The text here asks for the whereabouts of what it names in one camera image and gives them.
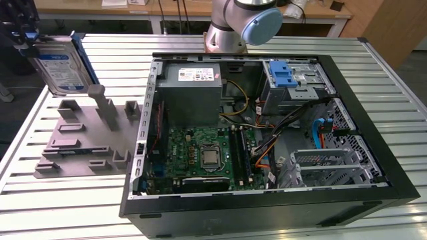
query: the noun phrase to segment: aluminum table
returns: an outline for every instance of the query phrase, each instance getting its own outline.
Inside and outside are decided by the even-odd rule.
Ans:
[[[87,34],[82,45],[105,95],[116,105],[142,103],[152,52],[204,51],[200,35]],[[425,239],[427,109],[368,43],[354,38],[276,37],[249,53],[330,55],[389,145],[420,198],[346,226],[289,229],[196,239]],[[33,171],[59,117],[62,99],[94,105],[83,94],[57,97],[43,88],[0,162],[0,238],[144,239],[118,218],[124,175],[35,179]]]

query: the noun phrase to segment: sticker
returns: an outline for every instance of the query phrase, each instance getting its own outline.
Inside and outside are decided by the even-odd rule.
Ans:
[[[128,11],[129,14],[148,14],[146,11]]]
[[[268,172],[268,179],[272,183],[276,181],[276,176],[272,174],[272,172]]]
[[[293,80],[305,81],[304,75],[293,75]]]
[[[177,81],[213,81],[213,68],[181,68]]]
[[[261,115],[262,108],[260,106],[256,106],[254,111],[256,111],[256,115]]]
[[[274,161],[276,164],[282,164],[285,162],[285,158],[282,156],[278,157],[278,159]]]
[[[45,72],[54,81],[54,85],[63,90],[81,90],[82,81],[74,70],[73,61],[66,55],[45,54],[38,56]]]

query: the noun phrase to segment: connector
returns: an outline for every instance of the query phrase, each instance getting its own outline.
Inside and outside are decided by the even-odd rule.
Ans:
[[[298,83],[292,78],[292,69],[284,61],[269,62],[269,72],[277,88],[294,88]]]
[[[325,119],[321,126],[317,127],[318,134],[328,134],[332,132],[333,120],[330,118]]]
[[[346,135],[360,135],[360,133],[357,130],[350,130],[349,128],[338,128],[332,132],[333,137],[342,137]]]

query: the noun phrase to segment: hard drive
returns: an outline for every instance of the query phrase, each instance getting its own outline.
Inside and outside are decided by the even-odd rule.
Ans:
[[[39,35],[29,61],[53,95],[82,94],[98,80],[74,32],[69,36]]]

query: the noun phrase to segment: blue hard drive label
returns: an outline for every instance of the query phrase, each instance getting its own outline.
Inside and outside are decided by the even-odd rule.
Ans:
[[[63,54],[41,54],[38,61],[49,75],[53,84],[62,90],[77,91],[83,89],[83,83],[77,73],[74,61]]]
[[[67,60],[69,57],[62,54],[42,54],[38,56],[39,60]]]

